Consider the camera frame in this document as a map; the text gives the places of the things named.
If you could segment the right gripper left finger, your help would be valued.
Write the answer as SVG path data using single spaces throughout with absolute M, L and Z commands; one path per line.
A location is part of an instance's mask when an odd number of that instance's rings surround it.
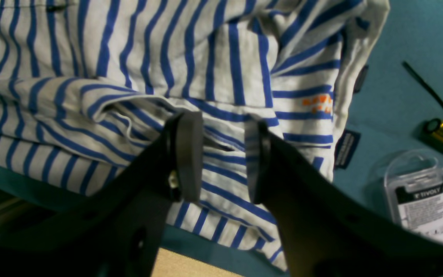
M 173 203 L 197 202 L 200 112 L 180 112 L 105 188 L 0 237 L 0 277 L 149 277 Z

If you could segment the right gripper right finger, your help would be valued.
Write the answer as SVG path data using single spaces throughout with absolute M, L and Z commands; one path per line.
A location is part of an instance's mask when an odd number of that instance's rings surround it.
M 265 120 L 245 123 L 248 194 L 276 220 L 292 277 L 443 277 L 443 244 L 364 208 Z

